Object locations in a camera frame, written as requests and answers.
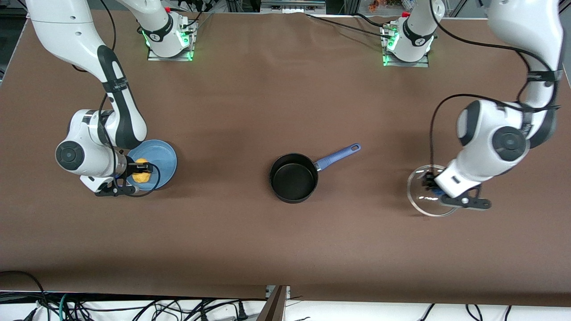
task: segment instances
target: blue plate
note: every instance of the blue plate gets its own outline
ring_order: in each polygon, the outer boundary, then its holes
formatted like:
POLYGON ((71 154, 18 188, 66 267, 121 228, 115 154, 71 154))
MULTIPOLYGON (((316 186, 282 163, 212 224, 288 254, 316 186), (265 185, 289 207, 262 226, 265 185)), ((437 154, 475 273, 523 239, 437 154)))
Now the blue plate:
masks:
MULTIPOLYGON (((144 158, 159 168, 160 182, 156 188, 164 186, 175 174, 176 153, 172 146, 164 141, 158 139, 144 141, 141 145, 132 149, 127 155, 134 161, 139 158, 144 158)), ((157 179, 156 168, 153 168, 153 170, 151 178, 146 183, 137 183, 133 180, 132 176, 127 178, 127 182, 131 185, 138 186, 142 191, 150 191, 155 187, 157 179)))

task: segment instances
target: brown tabletop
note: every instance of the brown tabletop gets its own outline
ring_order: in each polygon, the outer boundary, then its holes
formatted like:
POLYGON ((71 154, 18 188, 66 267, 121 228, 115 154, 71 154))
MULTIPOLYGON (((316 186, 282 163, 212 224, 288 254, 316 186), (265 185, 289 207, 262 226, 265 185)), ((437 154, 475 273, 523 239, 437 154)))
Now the brown tabletop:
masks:
MULTIPOLYGON (((176 174, 142 199, 97 198, 56 164, 71 116, 97 109, 103 89, 28 23, 0 88, 2 270, 30 271, 53 291, 245 298, 290 284, 304 299, 571 305, 566 81, 555 136, 484 183, 493 208, 433 219, 406 196, 409 173, 429 162, 432 111, 457 93, 513 100, 525 80, 515 53, 441 34, 430 68, 383 67, 372 35, 303 14, 217 14, 193 62, 147 62, 134 17, 113 15, 147 139, 175 147, 176 174), (318 159, 356 142, 363 149, 321 173, 309 200, 272 194, 278 156, 318 159)), ((107 14, 93 16, 111 43, 107 14)), ((498 41, 485 21, 444 23, 498 41)), ((460 151, 456 118, 470 101, 439 114, 437 163, 460 151)))

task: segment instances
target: blue pan handle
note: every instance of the blue pan handle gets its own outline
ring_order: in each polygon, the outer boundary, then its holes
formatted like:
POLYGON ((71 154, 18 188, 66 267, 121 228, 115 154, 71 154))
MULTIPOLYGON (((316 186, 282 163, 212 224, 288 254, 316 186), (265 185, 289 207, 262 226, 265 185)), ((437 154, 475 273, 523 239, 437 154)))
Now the blue pan handle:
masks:
POLYGON ((340 161, 341 159, 343 159, 349 155, 353 155, 354 153, 356 153, 360 150, 361 150, 360 144, 353 144, 351 146, 345 147, 344 149, 342 149, 340 151, 336 151, 335 153, 333 153, 329 156, 321 158, 320 160, 315 162, 315 167, 317 168, 317 171, 322 171, 322 170, 326 169, 329 165, 331 165, 337 161, 340 161))

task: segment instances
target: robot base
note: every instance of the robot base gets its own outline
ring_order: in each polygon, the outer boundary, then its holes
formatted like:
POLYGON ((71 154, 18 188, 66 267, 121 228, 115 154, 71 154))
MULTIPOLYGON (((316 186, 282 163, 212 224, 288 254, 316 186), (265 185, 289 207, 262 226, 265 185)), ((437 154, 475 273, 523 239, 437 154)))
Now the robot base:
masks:
POLYGON ((148 50, 147 60, 148 61, 192 61, 194 58, 194 46, 196 44, 196 32, 198 31, 198 20, 188 27, 190 34, 188 35, 189 45, 184 48, 178 55, 173 57, 160 57, 157 56, 151 49, 148 50))
POLYGON ((393 37, 392 39, 385 39, 382 38, 381 39, 381 47, 383 48, 383 66, 396 66, 396 67, 423 67, 423 68, 427 68, 428 67, 428 55, 424 54, 424 56, 422 58, 420 58, 419 61, 416 62, 406 62, 406 61, 402 61, 400 59, 398 59, 394 53, 392 53, 390 50, 388 50, 388 47, 390 45, 392 45, 392 42, 395 41, 395 34, 397 34, 397 32, 395 31, 394 28, 380 28, 381 30, 381 34, 383 35, 390 35, 391 37, 393 37))

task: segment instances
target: yellow object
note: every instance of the yellow object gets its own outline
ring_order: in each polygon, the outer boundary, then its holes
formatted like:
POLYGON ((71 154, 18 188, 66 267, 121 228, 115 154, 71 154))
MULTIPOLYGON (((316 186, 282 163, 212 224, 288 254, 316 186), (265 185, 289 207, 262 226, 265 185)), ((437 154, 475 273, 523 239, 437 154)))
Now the yellow object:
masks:
MULTIPOLYGON (((139 158, 135 161, 135 163, 148 163, 148 161, 144 158, 139 158)), ((149 179, 151 179, 151 173, 149 172, 133 173, 133 180, 137 183, 146 183, 149 179)))

